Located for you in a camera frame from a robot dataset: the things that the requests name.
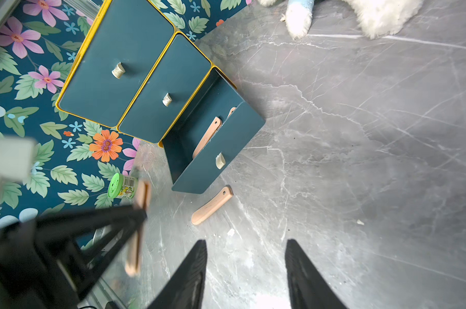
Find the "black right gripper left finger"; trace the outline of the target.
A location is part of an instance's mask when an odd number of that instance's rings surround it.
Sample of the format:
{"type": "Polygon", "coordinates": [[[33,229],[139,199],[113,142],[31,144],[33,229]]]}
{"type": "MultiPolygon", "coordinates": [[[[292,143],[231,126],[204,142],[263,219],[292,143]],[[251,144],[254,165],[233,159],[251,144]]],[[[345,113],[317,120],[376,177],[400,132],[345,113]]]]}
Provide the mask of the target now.
{"type": "Polygon", "coordinates": [[[148,309],[201,309],[207,268],[207,244],[198,240],[148,309]]]}

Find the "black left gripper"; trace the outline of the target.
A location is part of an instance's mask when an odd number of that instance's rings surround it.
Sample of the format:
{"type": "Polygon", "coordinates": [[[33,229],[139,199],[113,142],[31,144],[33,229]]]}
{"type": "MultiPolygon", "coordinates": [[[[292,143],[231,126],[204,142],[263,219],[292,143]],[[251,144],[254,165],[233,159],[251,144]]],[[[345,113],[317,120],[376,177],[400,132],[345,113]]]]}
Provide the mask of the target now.
{"type": "Polygon", "coordinates": [[[146,218],[126,205],[0,229],[0,308],[77,308],[146,218]]]}

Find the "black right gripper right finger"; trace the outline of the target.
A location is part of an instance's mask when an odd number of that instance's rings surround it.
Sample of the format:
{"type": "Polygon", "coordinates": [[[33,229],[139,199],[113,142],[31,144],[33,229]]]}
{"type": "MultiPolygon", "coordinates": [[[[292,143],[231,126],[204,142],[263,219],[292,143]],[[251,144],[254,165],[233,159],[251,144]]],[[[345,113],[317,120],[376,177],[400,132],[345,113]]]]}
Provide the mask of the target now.
{"type": "Polygon", "coordinates": [[[291,308],[347,309],[295,239],[287,241],[285,264],[291,308]]]}

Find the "teal drawer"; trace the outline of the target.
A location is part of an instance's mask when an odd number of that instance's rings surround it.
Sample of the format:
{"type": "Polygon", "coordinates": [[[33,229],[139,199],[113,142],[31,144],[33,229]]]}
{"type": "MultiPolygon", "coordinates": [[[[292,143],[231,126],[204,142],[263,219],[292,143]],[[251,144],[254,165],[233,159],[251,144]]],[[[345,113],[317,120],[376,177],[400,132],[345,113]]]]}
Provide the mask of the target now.
{"type": "Polygon", "coordinates": [[[175,35],[119,130],[147,142],[161,141],[210,68],[185,36],[175,35]]]}
{"type": "Polygon", "coordinates": [[[162,140],[172,190],[202,194],[264,126],[265,119],[213,68],[201,89],[162,140]],[[236,107],[229,117],[229,111],[236,107]],[[215,117],[222,125],[196,158],[193,152],[215,117]]]}
{"type": "Polygon", "coordinates": [[[174,32],[149,1],[112,1],[66,81],[59,108],[115,127],[174,32]]]}

